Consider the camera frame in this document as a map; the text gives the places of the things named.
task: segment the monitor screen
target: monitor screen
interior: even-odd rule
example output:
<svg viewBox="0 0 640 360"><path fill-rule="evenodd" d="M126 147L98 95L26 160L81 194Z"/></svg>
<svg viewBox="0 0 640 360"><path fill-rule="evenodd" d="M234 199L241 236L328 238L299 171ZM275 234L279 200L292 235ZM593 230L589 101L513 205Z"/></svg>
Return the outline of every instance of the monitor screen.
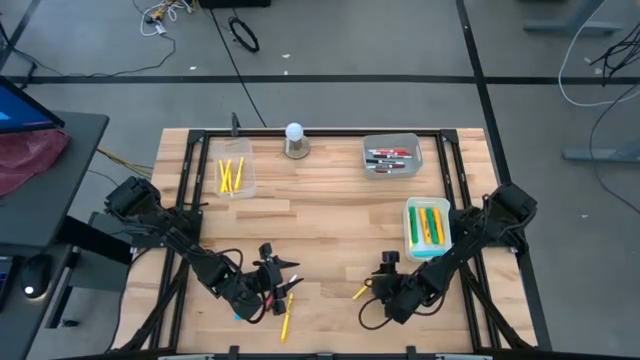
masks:
<svg viewBox="0 0 640 360"><path fill-rule="evenodd" d="M35 100L3 80L0 82L0 133L50 129L63 124Z"/></svg>

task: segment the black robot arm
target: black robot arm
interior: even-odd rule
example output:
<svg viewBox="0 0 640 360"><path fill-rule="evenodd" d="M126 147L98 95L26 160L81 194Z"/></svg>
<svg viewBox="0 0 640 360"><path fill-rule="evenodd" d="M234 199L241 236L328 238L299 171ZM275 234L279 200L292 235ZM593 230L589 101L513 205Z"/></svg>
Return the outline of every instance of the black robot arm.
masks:
<svg viewBox="0 0 640 360"><path fill-rule="evenodd" d="M303 279L283 283L281 269L298 266L272 256L271 244L259 248L260 261L253 264L256 271L243 273L243 254L238 249L213 252L204 249L187 234L191 220L177 208L165 209L160 205L160 192L149 181L130 177L116 188L105 202L106 212L124 224L145 231L186 259L198 281L216 298L227 300L235 313L250 323L260 321L271 308L274 315L286 312L283 298L287 291ZM236 264L226 253L240 254ZM262 309L257 319L252 317Z"/></svg>
<svg viewBox="0 0 640 360"><path fill-rule="evenodd" d="M520 253L528 250L522 230L533 219L537 202L514 184L500 186L490 196L485 195L483 201L483 209L472 207L451 213L453 247L443 256L423 263L411 275L397 274L395 266L389 266L399 259L397 252L383 253L383 265L373 273L370 285L374 297L384 304L388 319L404 324L412 315L420 314L416 311L421 305L431 307L443 301L457 270L461 270L465 282L475 281L470 284L474 290L477 280L467 262L490 244L514 247ZM491 312L495 310L494 315L501 318L498 320L504 320L488 297L484 296L481 303L493 307L490 316L493 317ZM509 329L507 324L501 330L511 333Z"/></svg>

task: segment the pencil container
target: pencil container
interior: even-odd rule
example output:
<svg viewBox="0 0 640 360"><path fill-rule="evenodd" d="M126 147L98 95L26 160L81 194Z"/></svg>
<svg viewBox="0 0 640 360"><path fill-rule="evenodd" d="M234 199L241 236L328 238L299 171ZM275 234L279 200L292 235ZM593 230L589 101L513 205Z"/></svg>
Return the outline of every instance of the pencil container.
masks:
<svg viewBox="0 0 640 360"><path fill-rule="evenodd" d="M249 139L239 138L231 140L211 140L209 144L209 158L213 159L215 166L207 166L207 169L215 169L214 191L216 195L225 199L246 199L256 195L255 169L253 164L253 151ZM226 188L223 189L222 176L226 172L227 164L231 172L231 179L226 179Z"/></svg>
<svg viewBox="0 0 640 360"><path fill-rule="evenodd" d="M449 209L451 204L447 199L441 198L426 198L426 197L412 197L407 200L407 204L404 207L404 242L405 252L407 259L410 261L423 262L431 259L435 256L442 256L447 250L451 249L451 230L449 227ZM431 213L435 214L434 209L438 209L439 222L442 232L442 238L438 235L438 243L435 242L433 237L427 239L422 226L422 219L420 216L420 209L425 209L425 214L428 215L427 210L431 209ZM412 213L415 213L415 224L412 224ZM429 216L426 219L426 227L428 232L435 232L438 234L438 219L433 219L433 224L429 226Z"/></svg>

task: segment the wooden tabletop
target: wooden tabletop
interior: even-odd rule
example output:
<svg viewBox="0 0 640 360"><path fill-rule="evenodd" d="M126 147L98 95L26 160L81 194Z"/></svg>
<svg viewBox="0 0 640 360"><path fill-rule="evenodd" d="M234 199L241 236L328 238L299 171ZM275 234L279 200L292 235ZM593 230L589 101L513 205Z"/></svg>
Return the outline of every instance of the wooden tabletop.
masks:
<svg viewBox="0 0 640 360"><path fill-rule="evenodd" d="M188 129L166 129L160 142L153 184L162 192L165 207L175 205L187 133ZM481 206L481 196L497 186L484 132L458 129L458 134L471 197L476 206ZM301 264L283 271L285 279L293 274L305 278L293 290L287 342L280 343L283 316L268 314L258 325L235 320L229 304L215 299L191 273L178 351L226 353L230 345L239 345L243 353L399 353L408 345L415 345L418 352L471 351L458 275L437 315L413 316L404 325L391 322L380 330L367 331L358 324L358 311L371 294L351 300L363 279L378 268L382 251L404 254L402 209L406 200L412 196L445 197L435 140L421 140L424 166L415 177L382 181L364 177L361 138L310 140L309 156L290 160L282 153L282 138L251 138L256 197L231 201L218 198L211 160L202 195L202 201L209 203L202 208L204 247L239 248L245 257L243 269L250 271L255 269L251 262L259 258L258 247L268 241L274 254ZM455 174L448 147L447 151ZM454 184L461 207L457 182ZM485 249L484 256L496 306L524 340L535 344L514 255L504 248L492 248ZM133 335L154 306L163 261L164 250L153 250L131 269L116 347ZM417 266L401 255L399 271L411 272ZM488 346L483 312L475 303L483 345ZM165 317L165 344L170 318ZM364 321L373 326L382 320L382 305L371 304Z"/></svg>

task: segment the floor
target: floor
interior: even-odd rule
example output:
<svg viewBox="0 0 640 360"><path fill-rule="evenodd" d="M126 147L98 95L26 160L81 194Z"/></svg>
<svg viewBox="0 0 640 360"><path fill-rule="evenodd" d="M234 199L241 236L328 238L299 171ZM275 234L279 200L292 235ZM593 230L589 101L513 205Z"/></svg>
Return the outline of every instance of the floor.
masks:
<svg viewBox="0 0 640 360"><path fill-rule="evenodd" d="M136 1L140 7L155 4ZM553 82L569 38L522 31L524 19L562 18L579 2L464 4L511 178L539 201L527 235L553 348L640 356L635 336L640 290L634 285L640 271L638 214L600 188L592 166L560 157L565 146L587 143L604 109L569 104ZM19 39L17 47L64 74L135 69L157 64L171 50L168 40L140 35L140 15L131 0L112 0L108 6L102 0L5 0L0 6L10 36L18 29L13 36ZM298 121L305 126L487 128L455 1L274 0L269 8L238 13L262 50L250 54L231 43L231 51L241 73L256 76L247 87L269 126ZM595 79L585 58L595 59L620 40L639 13L632 0L605 3L594 19L621 22L625 30L579 39L565 76L578 82ZM215 14L226 23L231 11ZM148 165L165 127L226 127L231 112L244 127L261 126L233 80L209 14L179 12L166 28L176 53L157 69L84 84L40 69L41 84L30 85L27 92L53 110L107 114L111 122L101 146ZM27 67L12 55L0 73L21 76ZM622 75L638 76L639 69ZM447 79L457 83L443 83ZM569 96L581 102L614 99L627 88L602 88L595 82L566 86ZM628 119L637 116L636 101L616 106L595 144L613 146L636 138L640 123ZM128 176L101 157L92 169L117 181ZM601 172L610 187L640 203L637 165L603 165ZM112 188L109 181L87 175L72 215L88 219L91 211L102 209ZM74 293L65 317L81 319L83 326L41 331L29 358L104 351L115 327L117 300L112 293Z"/></svg>

